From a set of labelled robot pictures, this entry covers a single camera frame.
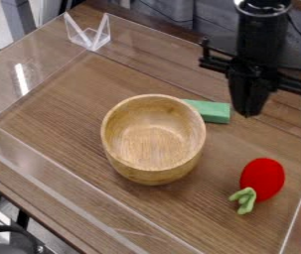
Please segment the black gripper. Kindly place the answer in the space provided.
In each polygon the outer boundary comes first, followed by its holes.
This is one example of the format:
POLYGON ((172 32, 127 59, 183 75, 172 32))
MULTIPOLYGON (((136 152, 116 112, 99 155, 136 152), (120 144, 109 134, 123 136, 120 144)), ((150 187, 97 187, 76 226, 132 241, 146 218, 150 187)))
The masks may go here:
POLYGON ((269 94, 278 89, 301 95, 301 54, 286 43, 292 0, 238 0, 235 38, 226 43, 230 60, 210 55, 203 38, 199 67, 222 72, 234 111, 257 116, 269 94))

